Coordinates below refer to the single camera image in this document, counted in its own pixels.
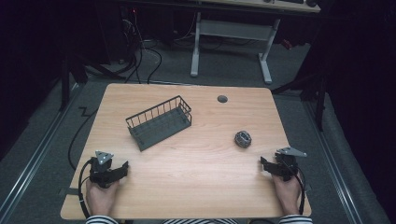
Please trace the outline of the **black wire basket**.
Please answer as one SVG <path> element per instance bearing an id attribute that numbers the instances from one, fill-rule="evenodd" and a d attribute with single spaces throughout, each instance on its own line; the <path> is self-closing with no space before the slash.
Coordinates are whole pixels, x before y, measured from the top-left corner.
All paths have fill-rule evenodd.
<path id="1" fill-rule="evenodd" d="M 189 128 L 191 120 L 191 107 L 180 95 L 125 119 L 140 151 Z"/>

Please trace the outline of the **metal floor rail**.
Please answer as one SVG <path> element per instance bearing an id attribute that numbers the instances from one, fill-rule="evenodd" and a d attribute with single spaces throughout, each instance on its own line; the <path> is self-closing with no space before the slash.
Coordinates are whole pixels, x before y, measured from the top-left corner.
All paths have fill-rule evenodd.
<path id="1" fill-rule="evenodd" d="M 341 170 L 339 169 L 336 160 L 331 152 L 330 145 L 325 137 L 323 131 L 321 131 L 316 124 L 314 108 L 310 103 L 303 102 L 303 107 L 308 115 L 311 125 L 313 126 L 316 136 L 320 143 L 320 151 L 325 160 L 327 170 L 332 179 L 333 185 L 337 192 L 338 198 L 341 205 L 346 212 L 346 216 L 350 224 L 362 224 L 361 215 L 357 209 L 357 206 L 352 198 L 349 187 L 345 179 L 342 176 Z"/>
<path id="2" fill-rule="evenodd" d="M 60 86 L 56 86 L 29 119 L 27 127 L 6 157 L 0 161 L 0 180 L 3 181 L 0 186 L 0 224 L 7 224 L 47 155 L 70 105 L 83 88 L 83 84 L 73 84 L 69 102 L 61 106 L 62 91 Z"/>

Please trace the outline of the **striped sleeve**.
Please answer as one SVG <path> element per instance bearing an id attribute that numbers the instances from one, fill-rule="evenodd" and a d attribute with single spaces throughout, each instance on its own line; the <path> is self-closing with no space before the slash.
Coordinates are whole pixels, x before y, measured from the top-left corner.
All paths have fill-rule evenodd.
<path id="1" fill-rule="evenodd" d="M 109 216 L 91 216 L 85 221 L 85 224 L 119 224 L 114 218 Z"/>
<path id="2" fill-rule="evenodd" d="M 313 224 L 313 220 L 302 215 L 286 215 L 278 221 L 278 224 Z"/>

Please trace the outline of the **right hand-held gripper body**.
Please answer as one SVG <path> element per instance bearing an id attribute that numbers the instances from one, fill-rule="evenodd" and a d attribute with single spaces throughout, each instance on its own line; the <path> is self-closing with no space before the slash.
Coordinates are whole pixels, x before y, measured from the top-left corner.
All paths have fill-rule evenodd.
<path id="1" fill-rule="evenodd" d="M 278 149 L 275 153 L 276 159 L 276 176 L 283 181 L 289 181 L 298 174 L 298 163 L 296 158 L 306 158 L 307 154 L 294 147 L 284 147 Z"/>

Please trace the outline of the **grey patterned round ball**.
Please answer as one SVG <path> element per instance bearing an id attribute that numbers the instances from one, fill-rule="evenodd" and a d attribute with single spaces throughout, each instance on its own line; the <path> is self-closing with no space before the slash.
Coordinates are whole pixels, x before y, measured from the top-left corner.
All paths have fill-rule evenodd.
<path id="1" fill-rule="evenodd" d="M 247 131 L 240 131 L 234 136 L 235 143 L 241 148 L 247 148 L 251 145 L 252 139 Z"/>

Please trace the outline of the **white-legged wooden desk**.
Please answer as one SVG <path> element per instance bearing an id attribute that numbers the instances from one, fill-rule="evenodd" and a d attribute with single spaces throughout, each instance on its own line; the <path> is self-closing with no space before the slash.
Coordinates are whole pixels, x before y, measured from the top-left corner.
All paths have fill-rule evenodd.
<path id="1" fill-rule="evenodd" d="M 319 6 L 309 7 L 305 0 L 198 0 L 198 5 L 202 7 L 208 4 L 220 4 L 234 7 L 250 7 L 252 9 L 269 9 L 272 12 L 297 12 L 297 13 L 319 13 Z M 271 74 L 268 68 L 267 57 L 273 45 L 280 18 L 276 17 L 269 25 L 258 23 L 246 23 L 237 21 L 202 19 L 201 13 L 196 13 L 194 49 L 191 60 L 191 76 L 197 77 L 199 74 L 200 61 L 200 38 L 202 35 L 239 38 L 246 40 L 264 41 L 266 47 L 262 53 L 258 54 L 259 63 L 262 69 L 262 76 L 266 84 L 272 83 Z"/>

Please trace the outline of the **striped left sleeve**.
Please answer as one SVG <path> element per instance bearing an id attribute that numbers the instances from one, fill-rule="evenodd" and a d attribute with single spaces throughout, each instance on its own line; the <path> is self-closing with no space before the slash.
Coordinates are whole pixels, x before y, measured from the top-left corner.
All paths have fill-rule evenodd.
<path id="1" fill-rule="evenodd" d="M 85 224 L 119 224 L 114 218 L 109 216 L 91 216 L 85 221 Z"/>

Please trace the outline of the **person's right hand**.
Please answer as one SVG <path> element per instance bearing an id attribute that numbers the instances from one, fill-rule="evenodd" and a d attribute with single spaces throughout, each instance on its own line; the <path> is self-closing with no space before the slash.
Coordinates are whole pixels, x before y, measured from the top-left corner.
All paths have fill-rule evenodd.
<path id="1" fill-rule="evenodd" d="M 272 175 L 276 187 L 276 196 L 279 200 L 284 215 L 299 215 L 298 200 L 301 186 L 294 176 L 289 181 L 284 181 L 280 176 Z"/>

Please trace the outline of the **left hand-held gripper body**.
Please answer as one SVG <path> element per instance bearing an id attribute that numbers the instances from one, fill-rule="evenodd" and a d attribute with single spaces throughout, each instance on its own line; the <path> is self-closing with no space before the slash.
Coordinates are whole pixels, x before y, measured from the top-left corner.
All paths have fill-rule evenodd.
<path id="1" fill-rule="evenodd" d="M 118 170 L 111 170 L 113 154 L 96 150 L 92 159 L 90 180 L 100 188 L 108 189 L 114 182 L 121 179 Z"/>

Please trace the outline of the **striped shirt torso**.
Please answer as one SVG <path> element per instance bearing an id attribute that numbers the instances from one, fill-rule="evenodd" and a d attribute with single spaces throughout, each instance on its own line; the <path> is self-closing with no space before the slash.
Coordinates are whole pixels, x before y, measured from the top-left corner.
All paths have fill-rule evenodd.
<path id="1" fill-rule="evenodd" d="M 239 224 L 232 218 L 166 219 L 161 224 Z"/>

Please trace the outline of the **person's left hand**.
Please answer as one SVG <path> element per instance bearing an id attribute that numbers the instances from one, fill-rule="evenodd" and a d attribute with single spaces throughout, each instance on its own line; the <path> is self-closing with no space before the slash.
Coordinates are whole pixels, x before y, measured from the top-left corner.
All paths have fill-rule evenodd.
<path id="1" fill-rule="evenodd" d="M 90 180 L 86 182 L 86 202 L 93 216 L 109 216 L 115 200 L 120 182 L 114 182 L 109 188 L 100 188 Z"/>

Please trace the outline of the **striped right sleeve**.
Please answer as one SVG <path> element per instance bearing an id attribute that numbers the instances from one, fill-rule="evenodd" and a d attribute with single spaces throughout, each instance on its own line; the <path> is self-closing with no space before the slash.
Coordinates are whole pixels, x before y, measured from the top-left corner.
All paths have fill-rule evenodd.
<path id="1" fill-rule="evenodd" d="M 278 224 L 313 224 L 313 220 L 302 215 L 286 215 L 278 221 Z"/>

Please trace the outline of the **black metal stand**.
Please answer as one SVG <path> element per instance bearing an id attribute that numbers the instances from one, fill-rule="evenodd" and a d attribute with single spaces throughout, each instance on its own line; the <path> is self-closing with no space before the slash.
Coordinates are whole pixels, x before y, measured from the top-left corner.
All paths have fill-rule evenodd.
<path id="1" fill-rule="evenodd" d="M 70 76 L 73 76 L 77 84 L 85 84 L 88 81 L 88 76 L 85 71 L 85 66 L 88 65 L 99 71 L 106 77 L 114 79 L 122 79 L 121 76 L 104 68 L 99 63 L 95 63 L 86 57 L 78 54 L 66 54 L 62 61 L 62 98 L 60 110 L 64 111 L 70 101 Z"/>
<path id="2" fill-rule="evenodd" d="M 291 89 L 301 89 L 300 99 L 302 101 L 316 101 L 316 108 L 314 110 L 314 122 L 317 128 L 322 132 L 322 118 L 325 109 L 325 93 L 326 93 L 327 78 L 325 75 L 311 75 L 293 80 L 285 85 L 282 85 L 274 90 L 272 94 L 280 94 L 281 92 Z"/>

